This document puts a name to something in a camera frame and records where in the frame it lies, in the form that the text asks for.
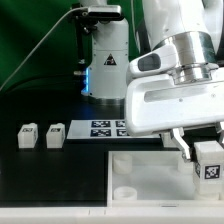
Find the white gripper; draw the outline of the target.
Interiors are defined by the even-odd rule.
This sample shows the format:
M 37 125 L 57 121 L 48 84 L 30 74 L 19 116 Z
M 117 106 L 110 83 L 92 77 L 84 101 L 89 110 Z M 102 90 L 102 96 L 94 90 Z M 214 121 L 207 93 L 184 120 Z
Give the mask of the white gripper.
M 171 140 L 185 162 L 191 161 L 191 149 L 182 128 L 217 123 L 219 143 L 224 144 L 224 68 L 213 71 L 210 81 L 184 85 L 175 85 L 168 74 L 132 81 L 125 99 L 125 123 L 131 136 L 172 129 Z

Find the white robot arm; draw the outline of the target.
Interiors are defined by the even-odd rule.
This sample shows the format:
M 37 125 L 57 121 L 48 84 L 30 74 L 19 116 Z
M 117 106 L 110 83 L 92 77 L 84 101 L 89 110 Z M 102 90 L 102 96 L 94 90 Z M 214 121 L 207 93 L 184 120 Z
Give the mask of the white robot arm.
M 224 121 L 224 68 L 216 60 L 223 31 L 223 0 L 142 0 L 141 55 L 124 55 L 123 23 L 97 23 L 89 99 L 122 101 L 127 133 L 170 133 L 183 158 L 191 151 L 184 129 Z

